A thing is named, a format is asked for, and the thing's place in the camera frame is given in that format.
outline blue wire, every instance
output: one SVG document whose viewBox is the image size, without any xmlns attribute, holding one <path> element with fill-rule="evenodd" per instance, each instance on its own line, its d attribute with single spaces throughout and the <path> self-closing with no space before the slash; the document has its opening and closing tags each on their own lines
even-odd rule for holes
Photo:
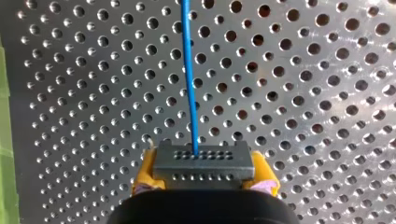
<svg viewBox="0 0 396 224">
<path fill-rule="evenodd" d="M 191 141 L 192 152 L 198 155 L 198 120 L 195 107 L 195 93 L 192 86 L 193 68 L 191 59 L 191 35 L 190 35 L 190 0 L 183 0 L 181 4 L 181 23 L 183 26 L 183 53 L 184 66 L 186 69 L 187 94 L 189 96 L 190 120 L 191 120 Z"/>
</svg>

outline yellow clip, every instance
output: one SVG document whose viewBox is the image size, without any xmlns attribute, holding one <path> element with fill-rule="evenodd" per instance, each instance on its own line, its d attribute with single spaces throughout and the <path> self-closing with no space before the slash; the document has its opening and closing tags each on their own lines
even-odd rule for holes
<svg viewBox="0 0 396 224">
<path fill-rule="evenodd" d="M 253 159 L 254 165 L 254 179 L 245 181 L 243 189 L 250 189 L 253 185 L 260 183 L 264 180 L 274 180 L 276 187 L 272 188 L 272 195 L 275 197 L 280 188 L 279 180 L 277 179 L 271 166 L 268 165 L 264 156 L 259 151 L 251 152 L 251 159 Z"/>
</svg>

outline yellow plastic part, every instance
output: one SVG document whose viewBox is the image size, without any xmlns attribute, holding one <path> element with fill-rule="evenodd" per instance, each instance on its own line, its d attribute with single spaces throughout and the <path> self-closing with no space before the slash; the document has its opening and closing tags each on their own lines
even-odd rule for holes
<svg viewBox="0 0 396 224">
<path fill-rule="evenodd" d="M 259 151 L 253 151 L 251 153 L 251 159 L 253 159 L 254 165 L 254 179 L 245 181 L 243 184 L 243 189 L 250 189 L 253 185 L 263 181 L 263 180 L 275 180 L 276 188 L 272 188 L 272 195 L 275 197 L 280 189 L 280 183 L 277 179 L 271 166 L 268 165 L 264 156 Z"/>
<path fill-rule="evenodd" d="M 136 181 L 133 184 L 133 193 L 135 184 L 146 184 L 152 186 L 156 189 L 165 189 L 165 183 L 163 180 L 155 180 L 152 177 L 152 166 L 157 156 L 156 149 L 149 149 L 145 152 L 142 166 L 139 173 L 137 174 Z M 274 180 L 276 182 L 276 187 L 272 188 L 272 195 L 276 196 L 280 188 L 279 180 L 276 178 L 271 167 L 268 165 L 264 156 L 259 151 L 253 151 L 251 153 L 251 158 L 253 160 L 253 165 L 255 169 L 254 179 L 245 181 L 243 184 L 243 189 L 250 189 L 253 185 L 263 181 L 263 180 Z"/>
<path fill-rule="evenodd" d="M 146 184 L 154 188 L 165 189 L 163 180 L 155 180 L 152 177 L 152 166 L 156 156 L 157 150 L 154 148 L 145 151 L 143 163 L 135 181 L 136 184 Z"/>
</svg>

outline silver metal surface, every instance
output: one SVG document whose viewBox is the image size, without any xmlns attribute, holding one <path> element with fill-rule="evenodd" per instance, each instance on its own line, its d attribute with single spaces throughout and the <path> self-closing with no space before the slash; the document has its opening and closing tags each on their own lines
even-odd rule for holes
<svg viewBox="0 0 396 224">
<path fill-rule="evenodd" d="M 179 1 L 3 0 L 22 223 L 105 223 L 190 141 Z M 302 223 L 395 223 L 396 2 L 191 1 L 203 145 L 246 140 Z"/>
<path fill-rule="evenodd" d="M 161 141 L 153 166 L 154 179 L 167 189 L 241 189 L 244 180 L 254 177 L 247 142 L 234 146 L 201 146 L 192 155 L 191 146 L 173 146 Z"/>
</svg>

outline hole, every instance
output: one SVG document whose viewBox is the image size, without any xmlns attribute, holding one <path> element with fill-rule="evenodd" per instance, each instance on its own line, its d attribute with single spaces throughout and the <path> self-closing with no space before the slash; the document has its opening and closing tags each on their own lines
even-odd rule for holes
<svg viewBox="0 0 396 224">
<path fill-rule="evenodd" d="M 304 104 L 304 97 L 303 96 L 296 96 L 293 98 L 292 103 L 294 106 L 301 106 Z"/>
<path fill-rule="evenodd" d="M 271 124 L 272 123 L 272 118 L 269 115 L 263 115 L 261 118 L 262 124 Z"/>
<path fill-rule="evenodd" d="M 382 93 L 384 93 L 385 96 L 391 96 L 396 93 L 396 88 L 393 85 L 387 85 L 382 89 Z"/>
<path fill-rule="evenodd" d="M 147 93 L 145 93 L 143 98 L 145 99 L 146 102 L 151 102 L 151 101 L 154 100 L 154 95 L 149 93 L 149 92 L 147 92 Z"/>
<path fill-rule="evenodd" d="M 309 81 L 311 79 L 312 79 L 312 73 L 308 70 L 305 70 L 300 74 L 300 80 L 303 82 Z"/>
<path fill-rule="evenodd" d="M 348 93 L 345 91 L 341 91 L 338 96 L 340 97 L 341 100 L 346 100 L 348 97 Z"/>
<path fill-rule="evenodd" d="M 355 83 L 355 89 L 357 91 L 365 91 L 367 90 L 369 84 L 364 80 L 359 80 Z"/>
<path fill-rule="evenodd" d="M 37 9 L 37 1 L 36 0 L 27 0 L 26 6 L 32 10 Z"/>
<path fill-rule="evenodd" d="M 262 18 L 268 17 L 271 14 L 271 8 L 267 5 L 262 5 L 259 7 L 259 16 Z"/>
<path fill-rule="evenodd" d="M 249 28 L 251 27 L 251 25 L 252 25 L 251 20 L 244 20 L 244 21 L 242 22 L 242 27 L 243 27 L 244 29 L 249 29 Z"/>
<path fill-rule="evenodd" d="M 327 35 L 328 42 L 332 43 L 338 40 L 338 34 L 337 33 L 329 33 Z"/>
<path fill-rule="evenodd" d="M 341 139 L 345 139 L 349 137 L 349 131 L 347 129 L 340 129 L 337 132 L 337 136 Z"/>
<path fill-rule="evenodd" d="M 366 57 L 364 57 L 364 61 L 367 64 L 375 64 L 378 62 L 378 55 L 376 53 L 368 53 Z"/>
<path fill-rule="evenodd" d="M 358 112 L 359 112 L 359 109 L 358 109 L 358 107 L 355 106 L 355 105 L 349 105 L 349 106 L 346 108 L 346 113 L 347 113 L 348 115 L 350 115 L 350 116 L 355 116 L 355 115 L 358 114 Z"/>
<path fill-rule="evenodd" d="M 202 85 L 204 85 L 204 82 L 203 82 L 200 78 L 196 78 L 196 79 L 193 81 L 192 84 L 193 84 L 193 86 L 194 86 L 195 89 L 199 89 L 199 88 L 202 87 Z"/>
<path fill-rule="evenodd" d="M 369 40 L 366 37 L 361 37 L 358 39 L 358 46 L 360 48 L 366 46 L 368 44 Z"/>
<path fill-rule="evenodd" d="M 230 127 L 233 126 L 233 122 L 230 121 L 230 120 L 225 120 L 225 121 L 223 122 L 223 126 L 224 126 L 225 128 L 230 128 Z"/>
<path fill-rule="evenodd" d="M 125 51 L 131 51 L 134 48 L 134 45 L 129 40 L 122 41 L 121 46 L 122 46 L 122 49 Z"/>
<path fill-rule="evenodd" d="M 125 25 L 132 25 L 134 23 L 134 17 L 129 13 L 123 14 L 121 20 Z"/>
<path fill-rule="evenodd" d="M 210 135 L 212 135 L 212 136 L 218 136 L 218 135 L 220 134 L 220 129 L 219 129 L 219 128 L 216 128 L 216 127 L 211 128 L 211 129 L 209 130 L 209 133 L 210 133 Z"/>
<path fill-rule="evenodd" d="M 277 100 L 277 93 L 275 91 L 270 91 L 267 93 L 267 100 L 270 102 L 274 102 Z"/>
<path fill-rule="evenodd" d="M 234 141 L 241 141 L 244 138 L 244 135 L 242 135 L 240 132 L 234 132 L 233 133 L 233 140 Z"/>
<path fill-rule="evenodd" d="M 242 3 L 240 3 L 239 1 L 233 1 L 230 4 L 230 10 L 233 13 L 238 13 L 242 10 Z"/>
<path fill-rule="evenodd" d="M 52 13 L 59 14 L 61 12 L 61 5 L 59 5 L 57 2 L 52 2 L 49 4 L 49 10 Z"/>
<path fill-rule="evenodd" d="M 337 11 L 338 12 L 344 12 L 347 10 L 348 4 L 346 2 L 341 2 L 337 4 Z"/>
<path fill-rule="evenodd" d="M 267 140 L 263 136 L 259 136 L 256 138 L 257 146 L 264 146 L 267 143 Z"/>
<path fill-rule="evenodd" d="M 359 25 L 360 25 L 360 22 L 355 18 L 352 18 L 352 19 L 349 19 L 346 21 L 346 29 L 348 31 L 357 30 L 359 28 Z"/>
<path fill-rule="evenodd" d="M 258 67 L 259 66 L 257 65 L 257 63 L 250 62 L 247 64 L 247 71 L 249 73 L 255 73 L 255 72 L 257 72 Z"/>
<path fill-rule="evenodd" d="M 239 110 L 236 117 L 238 119 L 246 119 L 248 117 L 248 112 L 246 110 Z"/>
<path fill-rule="evenodd" d="M 274 167 L 277 170 L 283 170 L 285 169 L 285 163 L 283 163 L 283 161 L 277 161 L 275 162 Z"/>
<path fill-rule="evenodd" d="M 245 87 L 242 89 L 241 94 L 243 97 L 249 97 L 253 94 L 253 90 L 250 87 Z"/>
<path fill-rule="evenodd" d="M 295 119 L 289 119 L 288 121 L 286 121 L 286 127 L 288 129 L 295 129 L 297 128 L 298 123 Z"/>
<path fill-rule="evenodd" d="M 262 35 L 254 35 L 252 42 L 253 42 L 253 45 L 256 47 L 261 46 L 262 43 L 264 43 L 264 37 Z"/>
<path fill-rule="evenodd" d="M 317 43 L 310 44 L 308 46 L 308 53 L 310 55 L 316 55 L 320 53 L 320 45 Z"/>
<path fill-rule="evenodd" d="M 376 110 L 373 114 L 373 118 L 376 120 L 382 120 L 387 114 L 383 110 Z"/>
<path fill-rule="evenodd" d="M 317 150 L 312 146 L 307 146 L 304 148 L 305 155 L 308 155 L 308 156 L 314 155 L 316 152 L 317 152 Z"/>
<path fill-rule="evenodd" d="M 246 51 L 244 48 L 239 48 L 239 49 L 236 51 L 236 55 L 237 55 L 238 57 L 243 57 L 243 56 L 245 56 L 246 52 L 247 52 L 247 51 Z"/>
<path fill-rule="evenodd" d="M 220 82 L 220 83 L 218 84 L 218 86 L 216 87 L 216 89 L 217 89 L 218 92 L 224 93 L 224 92 L 227 91 L 227 84 L 225 84 L 225 83 L 223 83 L 223 82 Z"/>
<path fill-rule="evenodd" d="M 396 50 L 396 42 L 390 42 L 390 43 L 388 43 L 388 45 L 387 45 L 387 50 L 388 50 L 389 52 L 395 51 L 395 50 Z"/>
<path fill-rule="evenodd" d="M 181 51 L 180 49 L 172 49 L 171 51 L 171 58 L 173 60 L 179 60 L 181 58 Z"/>
<path fill-rule="evenodd" d="M 208 36 L 210 36 L 210 29 L 207 26 L 201 26 L 201 28 L 199 28 L 198 34 L 201 38 L 207 38 Z"/>
<path fill-rule="evenodd" d="M 224 69 L 230 68 L 232 64 L 233 62 L 229 58 L 223 58 L 220 62 L 221 67 Z"/>
<path fill-rule="evenodd" d="M 347 57 L 349 57 L 349 50 L 345 49 L 345 48 L 338 49 L 335 52 L 335 57 L 338 60 L 345 60 L 345 59 L 347 59 Z"/>
<path fill-rule="evenodd" d="M 376 16 L 378 12 L 379 12 L 378 7 L 369 7 L 369 9 L 367 10 L 367 14 L 369 14 L 370 17 Z"/>
<path fill-rule="evenodd" d="M 221 24 L 223 24 L 223 23 L 224 23 L 224 17 L 222 17 L 222 16 L 220 16 L 220 15 L 216 16 L 216 18 L 215 18 L 215 24 L 221 25 Z"/>
<path fill-rule="evenodd" d="M 143 11 L 145 11 L 145 9 L 146 9 L 146 6 L 143 3 L 136 4 L 136 11 L 143 12 Z"/>
<path fill-rule="evenodd" d="M 172 29 L 175 34 L 181 34 L 181 30 L 182 30 L 181 22 L 180 21 L 175 22 L 172 26 Z"/>
<path fill-rule="evenodd" d="M 381 170 L 388 170 L 392 165 L 389 161 L 381 161 L 378 165 L 379 169 Z"/>
<path fill-rule="evenodd" d="M 309 28 L 301 28 L 299 30 L 299 36 L 300 37 L 307 37 L 309 36 Z"/>
<path fill-rule="evenodd" d="M 154 79 L 154 78 L 155 78 L 155 72 L 154 72 L 153 70 L 151 70 L 151 69 L 147 70 L 147 71 L 145 72 L 145 78 L 146 78 L 147 80 L 152 80 L 152 79 Z"/>
<path fill-rule="evenodd" d="M 174 105 L 176 105 L 177 104 L 177 100 L 175 99 L 175 97 L 168 97 L 167 99 L 166 99 L 166 104 L 168 105 L 168 106 L 174 106 Z"/>
<path fill-rule="evenodd" d="M 154 17 L 148 18 L 148 28 L 151 30 L 155 30 L 158 28 L 158 26 L 160 25 L 158 20 Z"/>
<path fill-rule="evenodd" d="M 306 4 L 308 7 L 315 7 L 318 5 L 318 0 L 306 0 Z"/>
<path fill-rule="evenodd" d="M 319 108 L 325 111 L 330 110 L 332 108 L 332 103 L 329 101 L 322 101 L 319 103 Z"/>
<path fill-rule="evenodd" d="M 172 119 L 166 119 L 165 120 L 165 127 L 167 128 L 172 128 L 175 126 L 175 121 Z"/>
<path fill-rule="evenodd" d="M 263 86 L 267 85 L 267 79 L 265 79 L 265 78 L 260 78 L 260 79 L 257 81 L 257 85 L 258 85 L 259 87 L 263 87 Z"/>
<path fill-rule="evenodd" d="M 329 21 L 330 17 L 326 14 L 319 14 L 316 18 L 317 26 L 325 26 Z"/>
<path fill-rule="evenodd" d="M 302 60 L 299 56 L 293 56 L 293 57 L 290 59 L 291 65 L 294 65 L 294 66 L 299 65 L 302 61 L 303 61 L 303 60 Z"/>
<path fill-rule="evenodd" d="M 146 53 L 147 55 L 155 55 L 157 54 L 157 48 L 154 45 L 148 45 L 146 47 Z"/>
<path fill-rule="evenodd" d="M 274 54 L 272 52 L 266 52 L 263 58 L 267 62 L 272 61 L 274 59 Z"/>
<path fill-rule="evenodd" d="M 220 45 L 218 45 L 218 44 L 213 44 L 212 46 L 210 46 L 210 50 L 212 50 L 212 52 L 219 52 L 219 50 L 220 50 Z"/>
<path fill-rule="evenodd" d="M 98 11 L 98 19 L 99 21 L 107 21 L 108 20 L 108 12 L 104 9 L 100 9 Z"/>
<path fill-rule="evenodd" d="M 300 12 L 297 9 L 292 9 L 288 11 L 286 16 L 289 21 L 297 21 L 300 18 Z"/>
<path fill-rule="evenodd" d="M 224 112 L 224 109 L 221 105 L 216 105 L 215 107 L 213 107 L 213 114 L 216 116 L 220 116 L 222 115 Z"/>
<path fill-rule="evenodd" d="M 283 39 L 283 40 L 281 40 L 280 43 L 279 43 L 279 47 L 280 47 L 280 49 L 282 49 L 282 50 L 289 50 L 289 49 L 291 49 L 291 47 L 292 47 L 291 40 L 289 40 L 289 39 Z"/>
<path fill-rule="evenodd" d="M 327 78 L 327 84 L 332 87 L 338 86 L 338 84 L 340 84 L 340 77 L 336 75 L 330 76 L 329 78 Z"/>
<path fill-rule="evenodd" d="M 275 77 L 283 77 L 285 75 L 285 69 L 282 66 L 277 66 L 273 69 L 273 74 Z"/>
<path fill-rule="evenodd" d="M 227 33 L 225 34 L 225 39 L 228 42 L 234 42 L 236 39 L 236 32 L 235 31 L 227 31 Z"/>
<path fill-rule="evenodd" d="M 83 57 L 76 58 L 76 65 L 79 67 L 83 67 L 87 64 L 87 61 Z"/>
<path fill-rule="evenodd" d="M 84 43 L 85 42 L 85 35 L 82 32 L 77 32 L 75 34 L 75 40 L 78 43 Z"/>
<path fill-rule="evenodd" d="M 177 84 L 178 83 L 178 76 L 176 74 L 172 74 L 168 78 L 169 83 Z"/>
<path fill-rule="evenodd" d="M 289 149 L 291 149 L 291 144 L 288 141 L 282 141 L 282 142 L 280 142 L 279 147 L 282 150 L 289 150 Z"/>
<path fill-rule="evenodd" d="M 379 23 L 376 27 L 375 27 L 375 33 L 377 35 L 386 35 L 387 33 L 389 33 L 390 31 L 390 26 L 387 23 Z"/>
<path fill-rule="evenodd" d="M 285 91 L 292 91 L 294 89 L 294 84 L 292 83 L 285 83 L 285 85 L 283 85 L 283 90 Z"/>
<path fill-rule="evenodd" d="M 367 133 L 363 136 L 363 143 L 371 144 L 375 141 L 375 137 L 371 133 Z"/>
<path fill-rule="evenodd" d="M 314 124 L 312 125 L 311 130 L 313 133 L 323 133 L 323 126 L 320 124 Z"/>
<path fill-rule="evenodd" d="M 98 38 L 98 45 L 102 48 L 105 48 L 108 46 L 108 39 L 105 36 L 99 36 Z"/>
<path fill-rule="evenodd" d="M 206 55 L 204 55 L 203 53 L 199 53 L 195 56 L 195 61 L 198 64 L 203 64 L 206 62 Z"/>
</svg>

